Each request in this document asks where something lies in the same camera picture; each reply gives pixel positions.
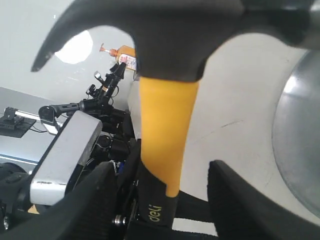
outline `silver metal plate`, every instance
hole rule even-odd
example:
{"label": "silver metal plate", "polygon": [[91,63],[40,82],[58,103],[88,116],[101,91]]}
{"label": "silver metal plate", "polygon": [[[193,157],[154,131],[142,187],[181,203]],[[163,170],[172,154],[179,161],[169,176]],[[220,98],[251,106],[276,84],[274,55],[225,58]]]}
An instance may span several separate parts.
{"label": "silver metal plate", "polygon": [[310,52],[285,85],[272,130],[278,169],[295,197],[320,217],[320,52]]}
{"label": "silver metal plate", "polygon": [[56,136],[31,182],[30,201],[33,204],[52,206],[65,196],[71,176],[77,166],[86,165],[101,131],[100,120],[81,111],[75,112]]}

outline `white wall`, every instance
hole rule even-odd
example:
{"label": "white wall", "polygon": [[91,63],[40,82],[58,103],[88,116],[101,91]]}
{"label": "white wall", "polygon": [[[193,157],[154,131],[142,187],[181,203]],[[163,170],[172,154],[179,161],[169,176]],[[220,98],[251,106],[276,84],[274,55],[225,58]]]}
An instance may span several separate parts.
{"label": "white wall", "polygon": [[[126,33],[101,26],[89,30],[93,48],[88,58],[78,64],[62,62],[54,56],[37,73],[30,69],[42,42],[72,0],[2,0],[0,4],[0,86],[58,103],[78,102],[85,98],[90,84],[99,85],[93,77],[96,70],[105,75],[114,58],[99,52],[100,45],[118,49],[133,47]],[[125,109],[132,81],[127,71],[119,84],[115,107]]]}

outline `orange bottle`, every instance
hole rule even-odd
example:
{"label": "orange bottle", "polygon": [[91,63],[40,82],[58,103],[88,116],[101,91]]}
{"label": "orange bottle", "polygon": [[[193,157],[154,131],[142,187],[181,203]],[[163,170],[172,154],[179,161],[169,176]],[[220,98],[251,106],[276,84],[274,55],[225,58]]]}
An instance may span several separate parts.
{"label": "orange bottle", "polygon": [[100,52],[107,52],[110,56],[115,57],[118,64],[125,63],[126,68],[130,70],[136,70],[137,60],[136,60],[136,50],[132,47],[123,45],[118,50],[104,48],[104,43],[100,47]]}

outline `deli logo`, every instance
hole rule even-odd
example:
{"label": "deli logo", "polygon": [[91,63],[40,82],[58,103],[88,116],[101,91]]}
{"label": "deli logo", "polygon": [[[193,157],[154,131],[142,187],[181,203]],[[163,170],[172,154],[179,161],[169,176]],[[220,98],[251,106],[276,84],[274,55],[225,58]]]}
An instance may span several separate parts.
{"label": "deli logo", "polygon": [[160,222],[161,219],[161,211],[162,211],[162,207],[161,206],[153,206],[151,204],[149,204],[149,219],[152,222]]}

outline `strap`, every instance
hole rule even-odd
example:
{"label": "strap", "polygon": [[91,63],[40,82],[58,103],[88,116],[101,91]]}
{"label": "strap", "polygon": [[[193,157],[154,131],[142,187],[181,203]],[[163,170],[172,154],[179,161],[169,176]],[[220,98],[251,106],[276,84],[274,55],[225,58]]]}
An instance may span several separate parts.
{"label": "strap", "polygon": [[178,219],[213,223],[209,203],[183,191],[179,192],[179,200],[175,217]]}
{"label": "strap", "polygon": [[127,240],[218,240],[212,235],[176,231],[169,228],[150,225],[141,221],[132,221],[127,231]]}

